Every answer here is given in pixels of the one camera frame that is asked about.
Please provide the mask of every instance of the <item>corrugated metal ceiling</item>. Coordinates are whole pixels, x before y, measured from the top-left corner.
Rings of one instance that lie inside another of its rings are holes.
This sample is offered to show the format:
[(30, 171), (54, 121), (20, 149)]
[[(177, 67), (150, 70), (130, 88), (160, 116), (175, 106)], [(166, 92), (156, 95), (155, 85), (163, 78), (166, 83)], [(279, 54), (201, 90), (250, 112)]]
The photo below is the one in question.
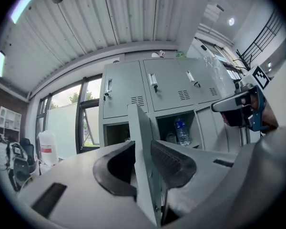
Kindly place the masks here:
[(3, 76), (27, 92), (66, 63), (98, 49), (174, 42), (189, 3), (195, 1), (33, 0), (3, 38)]

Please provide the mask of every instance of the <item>ceiling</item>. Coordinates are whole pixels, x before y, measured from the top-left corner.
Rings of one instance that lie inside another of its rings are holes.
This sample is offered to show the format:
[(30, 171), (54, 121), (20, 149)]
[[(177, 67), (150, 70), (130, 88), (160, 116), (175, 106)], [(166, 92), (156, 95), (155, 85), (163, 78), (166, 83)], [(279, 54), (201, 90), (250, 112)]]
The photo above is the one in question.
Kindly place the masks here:
[[(233, 42), (253, 3), (254, 0), (209, 0), (201, 24), (223, 34)], [(228, 24), (230, 18), (235, 20), (233, 26)]]
[[(251, 1), (209, 0), (225, 10), (212, 21), (202, 17), (207, 0), (32, 0), (0, 39), (6, 55), (3, 79), (27, 93), (66, 64), (100, 49), (143, 41), (180, 43), (181, 37), (192, 42), (195, 21), (232, 40)], [(192, 10), (201, 10), (201, 16)], [(231, 16), (233, 27), (227, 25)]]

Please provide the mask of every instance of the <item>window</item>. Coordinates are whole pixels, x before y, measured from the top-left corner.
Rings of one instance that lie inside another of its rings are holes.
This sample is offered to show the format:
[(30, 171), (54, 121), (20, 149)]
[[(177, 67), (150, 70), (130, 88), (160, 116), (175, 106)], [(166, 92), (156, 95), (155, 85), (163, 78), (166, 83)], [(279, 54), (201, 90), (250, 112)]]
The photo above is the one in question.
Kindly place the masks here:
[(201, 41), (214, 55), (215, 57), (221, 61), (221, 63), (224, 65), (224, 67), (227, 69), (230, 77), (233, 80), (240, 80), (242, 79), (241, 71), (236, 69), (233, 66), (236, 66), (233, 62), (232, 57), (223, 49), (218, 47), (215, 44), (211, 44), (205, 41)]
[(90, 81), (87, 86), (85, 101), (100, 97), (102, 79)]
[(36, 120), (36, 151), (39, 158), (38, 134), (45, 130), (54, 134), (60, 159), (100, 147), (98, 106), (101, 82), (102, 74), (84, 77), (40, 101)]
[(83, 147), (100, 147), (99, 107), (84, 110)]
[(51, 98), (46, 130), (53, 132), (59, 158), (76, 155), (75, 118), (81, 85), (64, 90)]
[(45, 112), (48, 99), (46, 98), (42, 103), (41, 114)]

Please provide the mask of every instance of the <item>railing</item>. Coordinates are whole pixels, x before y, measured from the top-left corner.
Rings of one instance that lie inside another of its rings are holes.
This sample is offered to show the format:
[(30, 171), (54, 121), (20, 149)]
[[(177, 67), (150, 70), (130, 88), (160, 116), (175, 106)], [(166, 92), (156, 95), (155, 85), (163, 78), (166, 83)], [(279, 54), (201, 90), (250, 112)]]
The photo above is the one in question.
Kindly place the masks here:
[(247, 70), (250, 70), (251, 61), (253, 61), (267, 47), (267, 45), (277, 35), (282, 25), (283, 20), (279, 11), (274, 10), (264, 28), (246, 51), (243, 54), (240, 54), (237, 50), (236, 53), (244, 63)]

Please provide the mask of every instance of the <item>locker vent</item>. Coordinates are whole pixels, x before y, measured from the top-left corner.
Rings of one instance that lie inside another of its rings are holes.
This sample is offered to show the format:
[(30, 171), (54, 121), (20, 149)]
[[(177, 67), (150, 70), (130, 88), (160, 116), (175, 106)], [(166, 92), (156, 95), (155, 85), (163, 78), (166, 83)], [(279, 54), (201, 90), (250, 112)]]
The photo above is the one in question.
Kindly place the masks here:
[(190, 99), (190, 95), (187, 91), (178, 91), (181, 100)]
[(210, 88), (210, 92), (212, 94), (212, 96), (216, 96), (217, 95), (217, 91), (215, 88)]
[(143, 96), (132, 97), (132, 104), (138, 104), (139, 106), (144, 106)]

